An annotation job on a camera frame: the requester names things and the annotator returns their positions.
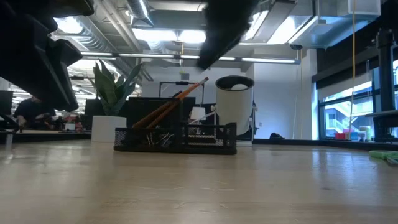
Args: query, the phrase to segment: red object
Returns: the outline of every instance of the red object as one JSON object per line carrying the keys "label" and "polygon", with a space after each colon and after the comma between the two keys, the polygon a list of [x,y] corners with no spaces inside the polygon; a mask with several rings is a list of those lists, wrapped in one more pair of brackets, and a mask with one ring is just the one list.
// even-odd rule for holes
{"label": "red object", "polygon": [[346,134],[340,134],[340,133],[335,133],[335,139],[336,140],[345,140],[346,139]]}

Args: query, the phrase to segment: snake plant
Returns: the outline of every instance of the snake plant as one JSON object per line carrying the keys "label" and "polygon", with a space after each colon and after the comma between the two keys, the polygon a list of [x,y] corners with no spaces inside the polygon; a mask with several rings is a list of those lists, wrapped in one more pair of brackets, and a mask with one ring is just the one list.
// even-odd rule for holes
{"label": "snake plant", "polygon": [[97,63],[94,68],[94,81],[96,92],[101,100],[104,112],[107,116],[117,116],[126,102],[126,98],[136,88],[136,77],[141,71],[142,64],[135,66],[126,81],[121,75],[115,82],[114,75],[106,68],[103,61],[99,61],[101,70]]}

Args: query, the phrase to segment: person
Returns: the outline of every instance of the person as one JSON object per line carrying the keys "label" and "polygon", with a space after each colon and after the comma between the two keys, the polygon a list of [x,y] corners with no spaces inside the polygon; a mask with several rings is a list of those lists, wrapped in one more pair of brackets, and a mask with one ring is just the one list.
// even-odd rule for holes
{"label": "person", "polygon": [[34,96],[19,103],[14,113],[21,129],[48,127],[46,119],[53,116],[55,116],[55,110]]}

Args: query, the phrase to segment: potted plant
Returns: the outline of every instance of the potted plant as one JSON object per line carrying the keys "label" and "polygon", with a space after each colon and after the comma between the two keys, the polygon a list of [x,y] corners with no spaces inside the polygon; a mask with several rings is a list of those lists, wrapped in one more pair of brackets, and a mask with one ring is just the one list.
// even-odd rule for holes
{"label": "potted plant", "polygon": [[126,118],[118,117],[120,109],[126,102],[126,98],[133,93],[136,87],[136,77],[142,64],[134,67],[124,81],[120,76],[115,82],[114,74],[109,72],[105,64],[100,60],[101,68],[96,63],[94,68],[95,89],[106,116],[94,116],[91,132],[92,142],[114,142],[115,128],[125,128]]}

